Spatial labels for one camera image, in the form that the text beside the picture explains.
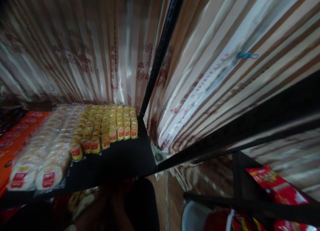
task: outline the metal post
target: metal post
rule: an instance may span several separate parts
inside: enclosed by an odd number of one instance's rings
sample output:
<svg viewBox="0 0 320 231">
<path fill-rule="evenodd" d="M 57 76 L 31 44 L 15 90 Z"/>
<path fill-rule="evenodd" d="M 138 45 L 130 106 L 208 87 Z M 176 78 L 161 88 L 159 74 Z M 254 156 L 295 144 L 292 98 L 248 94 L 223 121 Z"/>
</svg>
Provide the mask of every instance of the metal post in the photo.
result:
<svg viewBox="0 0 320 231">
<path fill-rule="evenodd" d="M 166 16 L 166 20 L 164 22 L 164 26 L 162 29 L 158 49 L 157 49 L 157 52 L 155 55 L 153 65 L 152 65 L 151 74 L 149 77 L 148 85 L 146 88 L 146 92 L 144 94 L 144 98 L 143 98 L 143 102 L 142 102 L 142 106 L 141 106 L 141 110 L 140 110 L 139 116 L 142 118 L 144 117 L 145 112 L 147 110 L 147 107 L 148 107 L 148 104 L 150 101 L 150 97 L 151 97 L 152 91 L 154 89 L 154 86 L 156 84 L 157 77 L 160 72 L 160 68 L 162 66 L 163 59 L 166 55 L 169 43 L 171 41 L 174 27 L 176 26 L 183 1 L 184 0 L 171 0 L 170 1 L 168 13 Z"/>
</svg>

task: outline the black metal shelf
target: black metal shelf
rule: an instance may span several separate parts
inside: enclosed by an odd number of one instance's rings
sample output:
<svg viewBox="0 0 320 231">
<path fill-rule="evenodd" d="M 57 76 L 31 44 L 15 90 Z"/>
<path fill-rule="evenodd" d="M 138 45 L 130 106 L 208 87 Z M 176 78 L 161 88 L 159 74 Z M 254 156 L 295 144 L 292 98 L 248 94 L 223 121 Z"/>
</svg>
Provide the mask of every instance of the black metal shelf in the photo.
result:
<svg viewBox="0 0 320 231">
<path fill-rule="evenodd" d="M 64 189 L 53 190 L 36 197 L 34 191 L 7 191 L 0 199 L 0 209 L 74 193 L 116 180 L 148 176 L 155 173 L 155 168 L 147 130 L 143 119 L 138 117 L 137 139 L 112 143 L 101 155 L 91 154 L 84 160 L 73 162 Z"/>
</svg>

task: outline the wooden floor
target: wooden floor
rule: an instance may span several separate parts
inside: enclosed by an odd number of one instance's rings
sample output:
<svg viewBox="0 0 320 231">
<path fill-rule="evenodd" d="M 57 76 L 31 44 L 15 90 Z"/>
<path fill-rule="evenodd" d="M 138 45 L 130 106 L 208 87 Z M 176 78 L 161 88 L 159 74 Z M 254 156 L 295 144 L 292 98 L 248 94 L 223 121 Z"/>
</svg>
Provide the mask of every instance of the wooden floor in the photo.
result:
<svg viewBox="0 0 320 231">
<path fill-rule="evenodd" d="M 169 172 L 160 176 L 158 181 L 154 175 L 148 179 L 152 182 L 156 193 L 160 231 L 181 231 L 185 204 L 183 189 L 179 182 Z"/>
</svg>

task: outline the yellow snack package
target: yellow snack package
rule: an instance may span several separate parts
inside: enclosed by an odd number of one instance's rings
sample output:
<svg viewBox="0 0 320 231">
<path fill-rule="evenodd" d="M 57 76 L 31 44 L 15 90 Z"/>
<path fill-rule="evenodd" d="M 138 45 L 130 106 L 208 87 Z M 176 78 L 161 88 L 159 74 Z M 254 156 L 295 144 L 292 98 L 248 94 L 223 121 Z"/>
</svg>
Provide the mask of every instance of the yellow snack package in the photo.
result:
<svg viewBox="0 0 320 231">
<path fill-rule="evenodd" d="M 74 161 L 79 161 L 83 159 L 83 152 L 82 152 L 81 146 L 77 142 L 71 143 L 71 154 L 72 154 L 72 159 Z"/>
<path fill-rule="evenodd" d="M 86 126 L 87 126 L 87 127 L 93 127 L 93 123 L 92 123 L 92 122 L 87 122 L 87 123 L 86 123 Z"/>
<path fill-rule="evenodd" d="M 87 122 L 93 123 L 93 122 L 94 122 L 94 117 L 92 116 L 92 118 L 88 118 L 88 119 L 87 119 Z"/>
<path fill-rule="evenodd" d="M 101 136 L 101 147 L 102 147 L 102 150 L 106 150 L 107 148 L 110 147 L 109 134 L 104 134 Z"/>
<path fill-rule="evenodd" d="M 109 122 L 109 118 L 107 116 L 103 116 L 102 122 Z"/>
<path fill-rule="evenodd" d="M 123 118 L 124 118 L 124 119 L 130 118 L 130 114 L 129 114 L 128 112 L 125 112 L 125 113 L 123 114 Z"/>
<path fill-rule="evenodd" d="M 123 107 L 123 112 L 124 113 L 129 113 L 130 112 L 130 107 L 129 106 L 124 106 Z"/>
<path fill-rule="evenodd" d="M 117 130 L 109 129 L 109 137 L 110 137 L 110 142 L 114 143 L 117 140 Z"/>
<path fill-rule="evenodd" d="M 138 124 L 136 122 L 131 123 L 131 138 L 136 139 L 138 137 Z"/>
<path fill-rule="evenodd" d="M 100 132 L 93 132 L 91 138 L 100 138 Z"/>
<path fill-rule="evenodd" d="M 81 140 L 81 136 L 79 136 L 79 135 L 77 135 L 77 134 L 73 134 L 73 135 L 71 136 L 71 140 L 78 143 L 78 142 Z"/>
<path fill-rule="evenodd" d="M 84 139 L 90 139 L 91 138 L 91 131 L 85 131 L 83 133 L 83 138 Z"/>
<path fill-rule="evenodd" d="M 110 110 L 109 110 L 110 113 L 116 113 L 117 112 L 117 106 L 116 105 L 112 105 Z"/>
<path fill-rule="evenodd" d="M 117 123 L 118 123 L 118 122 L 123 122 L 123 118 L 118 118 L 118 119 L 117 119 Z"/>
<path fill-rule="evenodd" d="M 131 128 L 130 126 L 124 126 L 124 140 L 131 138 Z"/>
<path fill-rule="evenodd" d="M 99 133 L 101 130 L 100 126 L 99 127 L 93 127 L 93 132 L 94 133 Z"/>
<path fill-rule="evenodd" d="M 121 141 L 123 139 L 124 139 L 124 128 L 123 128 L 123 126 L 118 126 L 118 129 L 117 129 L 117 140 Z"/>
<path fill-rule="evenodd" d="M 100 138 L 91 138 L 90 140 L 91 145 L 91 153 L 98 154 L 100 153 Z"/>
<path fill-rule="evenodd" d="M 91 153 L 91 146 L 90 146 L 90 140 L 89 139 L 82 139 L 80 141 L 82 150 L 85 154 Z"/>
<path fill-rule="evenodd" d="M 87 120 L 85 118 L 79 118 L 79 123 L 85 123 Z"/>
<path fill-rule="evenodd" d="M 116 118 L 123 118 L 123 113 L 122 112 L 117 112 Z"/>
<path fill-rule="evenodd" d="M 86 125 L 84 123 L 79 123 L 76 126 L 76 129 L 84 129 L 86 127 Z"/>
<path fill-rule="evenodd" d="M 102 134 L 106 134 L 106 133 L 109 133 L 109 129 L 108 128 L 101 129 L 101 135 Z"/>
<path fill-rule="evenodd" d="M 117 112 L 123 113 L 123 105 L 117 105 Z"/>
</svg>

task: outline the red label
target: red label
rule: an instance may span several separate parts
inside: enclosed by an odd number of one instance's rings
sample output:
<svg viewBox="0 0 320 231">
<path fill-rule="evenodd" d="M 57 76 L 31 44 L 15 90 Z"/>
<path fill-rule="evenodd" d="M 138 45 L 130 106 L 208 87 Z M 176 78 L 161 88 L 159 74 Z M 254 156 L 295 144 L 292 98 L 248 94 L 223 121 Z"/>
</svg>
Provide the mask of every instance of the red label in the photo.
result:
<svg viewBox="0 0 320 231">
<path fill-rule="evenodd" d="M 36 121 L 37 121 L 36 119 L 25 119 L 23 120 L 23 123 L 32 124 L 32 123 L 35 123 Z"/>
<path fill-rule="evenodd" d="M 72 151 L 72 156 L 78 156 L 78 155 L 80 155 L 80 150 L 79 149 L 76 149 L 76 150 Z"/>
<path fill-rule="evenodd" d="M 10 147 L 13 144 L 12 141 L 4 141 L 0 143 L 0 149 L 4 149 Z"/>
<path fill-rule="evenodd" d="M 32 118 L 38 118 L 38 117 L 41 117 L 41 116 L 42 116 L 42 113 L 40 113 L 40 112 L 34 112 L 34 113 L 30 114 L 30 117 L 32 117 Z"/>
<path fill-rule="evenodd" d="M 27 173 L 16 173 L 10 186 L 12 188 L 21 188 L 23 186 L 23 180 L 26 175 Z"/>
<path fill-rule="evenodd" d="M 89 144 L 82 144 L 82 149 L 88 150 L 88 149 L 90 149 L 90 145 Z"/>
<path fill-rule="evenodd" d="M 20 136 L 20 133 L 10 133 L 3 136 L 3 139 L 9 140 Z"/>
<path fill-rule="evenodd" d="M 27 129 L 28 127 L 29 127 L 28 125 L 18 125 L 13 130 L 14 131 L 22 131 L 22 130 Z"/>
<path fill-rule="evenodd" d="M 42 187 L 44 188 L 52 187 L 53 183 L 54 183 L 54 172 L 43 175 Z"/>
</svg>

